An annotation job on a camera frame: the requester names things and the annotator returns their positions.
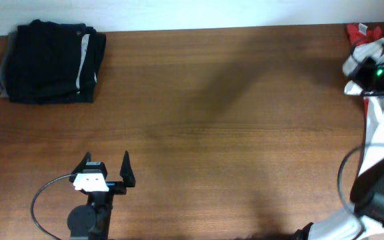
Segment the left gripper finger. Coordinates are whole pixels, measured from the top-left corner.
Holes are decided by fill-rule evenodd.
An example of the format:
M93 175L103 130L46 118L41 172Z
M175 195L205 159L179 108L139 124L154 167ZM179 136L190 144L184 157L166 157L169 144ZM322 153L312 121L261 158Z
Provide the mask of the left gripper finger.
M128 151L126 151L123 156L119 175L121 176L125 187L135 187L135 176L132 170Z
M83 170L85 169L86 165L88 162L91 161L91 153L90 152L86 152L84 158L80 161L80 163L74 168L74 170L72 170L71 172L71 176L69 177L69 181L70 182L74 182L75 181L75 178L76 178L76 175L78 173L82 173Z

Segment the white t-shirt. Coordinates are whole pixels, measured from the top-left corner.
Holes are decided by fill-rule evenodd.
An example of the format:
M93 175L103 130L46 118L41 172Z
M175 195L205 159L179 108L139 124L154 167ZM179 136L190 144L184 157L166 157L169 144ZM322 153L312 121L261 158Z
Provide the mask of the white t-shirt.
M362 88L349 78L366 57L372 57L376 63L384 62L384 37L372 43L353 45L350 56L342 66L343 74L349 80L344 94L362 97L365 104L365 148L362 150L359 175L384 158L384 93L362 93Z

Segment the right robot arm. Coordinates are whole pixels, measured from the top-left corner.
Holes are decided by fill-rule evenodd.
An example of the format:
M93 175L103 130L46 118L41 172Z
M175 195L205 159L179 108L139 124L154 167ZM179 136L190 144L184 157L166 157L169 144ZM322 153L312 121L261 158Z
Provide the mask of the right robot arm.
M337 172L342 208L309 223L292 239L366 239L384 233L384 57L350 56L345 92L368 102L366 140L344 156Z

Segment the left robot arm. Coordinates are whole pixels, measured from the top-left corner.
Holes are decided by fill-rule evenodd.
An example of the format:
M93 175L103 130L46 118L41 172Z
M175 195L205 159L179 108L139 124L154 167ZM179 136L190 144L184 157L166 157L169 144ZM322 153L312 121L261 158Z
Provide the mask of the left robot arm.
M126 151L121 162L120 181L107 181L107 168L101 161L92 161L90 152L74 168L69 177L76 191L87 196L84 205L75 207L69 213L67 226L70 239L100 240L109 238L113 198L125 195L128 188L134 188L135 176L129 153Z

